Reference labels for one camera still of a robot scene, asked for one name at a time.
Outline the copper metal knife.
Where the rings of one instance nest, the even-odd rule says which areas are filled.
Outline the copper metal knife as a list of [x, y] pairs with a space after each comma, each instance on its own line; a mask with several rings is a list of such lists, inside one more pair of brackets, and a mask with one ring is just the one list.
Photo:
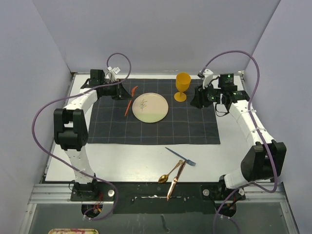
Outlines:
[[176, 176], [174, 177], [174, 179], [170, 185], [170, 188], [169, 188], [168, 193], [167, 193], [167, 201], [169, 201], [169, 199], [173, 193], [173, 190], [174, 190], [174, 188], [175, 188], [175, 186], [176, 186], [176, 184], [177, 184], [177, 182], [178, 182], [178, 180], [182, 174], [182, 171], [183, 171], [185, 165], [186, 165], [186, 161], [183, 161], [183, 163], [179, 167], [179, 170], [178, 170]]

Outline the beige plate with plant motif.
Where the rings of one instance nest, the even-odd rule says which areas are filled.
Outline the beige plate with plant motif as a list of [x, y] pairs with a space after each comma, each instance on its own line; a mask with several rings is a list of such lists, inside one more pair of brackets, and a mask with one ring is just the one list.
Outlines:
[[156, 123], [164, 119], [169, 111], [167, 100], [156, 93], [138, 96], [132, 104], [134, 116], [145, 123]]

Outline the orange plastic cup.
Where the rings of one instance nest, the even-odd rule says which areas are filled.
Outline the orange plastic cup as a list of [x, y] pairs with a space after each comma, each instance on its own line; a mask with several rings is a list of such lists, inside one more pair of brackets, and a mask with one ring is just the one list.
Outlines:
[[187, 99], [185, 92], [189, 89], [191, 76], [187, 73], [179, 73], [176, 76], [175, 86], [177, 93], [174, 94], [174, 99], [178, 102], [184, 102]]

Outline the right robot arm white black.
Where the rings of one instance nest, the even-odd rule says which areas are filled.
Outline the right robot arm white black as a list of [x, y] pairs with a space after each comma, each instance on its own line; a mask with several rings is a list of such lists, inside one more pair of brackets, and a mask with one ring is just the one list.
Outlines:
[[256, 115], [250, 97], [239, 90], [233, 74], [213, 77], [209, 69], [198, 74], [203, 83], [195, 88], [191, 105], [198, 109], [222, 104], [239, 125], [249, 151], [235, 171], [224, 176], [224, 183], [218, 185], [217, 193], [222, 199], [229, 199], [234, 189], [253, 184], [260, 180], [278, 178], [281, 175], [287, 148], [277, 142], [264, 128]]

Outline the gold metal spoon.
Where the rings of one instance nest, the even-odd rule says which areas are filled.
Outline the gold metal spoon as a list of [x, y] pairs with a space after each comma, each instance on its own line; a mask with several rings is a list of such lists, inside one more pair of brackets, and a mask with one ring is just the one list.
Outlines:
[[164, 175], [162, 175], [162, 176], [159, 178], [158, 183], [159, 183], [159, 184], [166, 183], [166, 182], [168, 181], [168, 179], [169, 179], [170, 174], [171, 174], [175, 169], [177, 169], [179, 166], [181, 166], [182, 163], [183, 163], [183, 160], [179, 160], [179, 162], [176, 164], [176, 166], [173, 167], [169, 173], [164, 174]]

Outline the blue plastic fork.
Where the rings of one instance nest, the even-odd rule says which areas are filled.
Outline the blue plastic fork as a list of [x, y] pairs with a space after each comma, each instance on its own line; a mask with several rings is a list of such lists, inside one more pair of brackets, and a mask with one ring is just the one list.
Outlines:
[[190, 165], [190, 166], [195, 166], [195, 165], [196, 165], [195, 162], [191, 161], [190, 159], [187, 159], [187, 158], [183, 157], [182, 155], [180, 155], [180, 154], [178, 154], [177, 152], [175, 152], [175, 151], [169, 149], [168, 147], [165, 147], [165, 149], [168, 150], [169, 152], [173, 153], [174, 155], [178, 156], [179, 158], [183, 159], [184, 161], [186, 161], [186, 163], [187, 163], [188, 165]]

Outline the orange plastic fork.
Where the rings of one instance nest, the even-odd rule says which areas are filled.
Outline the orange plastic fork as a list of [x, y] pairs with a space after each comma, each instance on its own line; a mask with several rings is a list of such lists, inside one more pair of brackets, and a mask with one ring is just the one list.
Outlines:
[[135, 91], [136, 91], [137, 88], [138, 88], [138, 86], [135, 86], [135, 87], [131, 90], [132, 99], [128, 102], [128, 106], [127, 106], [127, 109], [126, 109], [125, 114], [124, 114], [125, 117], [127, 116], [128, 112], [129, 112], [129, 109], [130, 109], [130, 106], [131, 106], [131, 103], [132, 103], [132, 101], [133, 101], [133, 97], [134, 97], [134, 95], [135, 95]]

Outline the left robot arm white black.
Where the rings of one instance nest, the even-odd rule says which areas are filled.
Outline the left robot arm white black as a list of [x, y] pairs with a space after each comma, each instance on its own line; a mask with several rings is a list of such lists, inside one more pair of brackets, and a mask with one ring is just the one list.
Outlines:
[[99, 187], [85, 148], [88, 141], [85, 113], [102, 96], [110, 96], [113, 100], [132, 98], [117, 78], [119, 72], [119, 67], [108, 67], [107, 73], [97, 69], [90, 70], [90, 77], [79, 90], [80, 96], [75, 97], [64, 108], [54, 111], [55, 143], [67, 154], [71, 166], [74, 167], [73, 193], [88, 200], [98, 197]]

